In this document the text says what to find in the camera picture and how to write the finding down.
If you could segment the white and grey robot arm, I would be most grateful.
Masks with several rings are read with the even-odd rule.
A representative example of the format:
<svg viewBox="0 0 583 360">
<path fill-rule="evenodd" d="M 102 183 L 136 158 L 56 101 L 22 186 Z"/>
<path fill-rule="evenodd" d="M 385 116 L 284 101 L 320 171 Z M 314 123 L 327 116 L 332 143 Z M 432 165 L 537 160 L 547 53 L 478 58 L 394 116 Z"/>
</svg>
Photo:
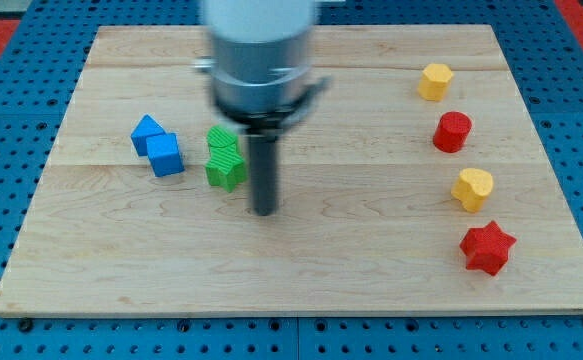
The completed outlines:
<svg viewBox="0 0 583 360">
<path fill-rule="evenodd" d="M 196 62 L 210 76 L 219 119 L 250 136 L 280 135 L 303 121 L 329 85 L 311 81 L 314 0 L 203 0 L 211 54 Z"/>
</svg>

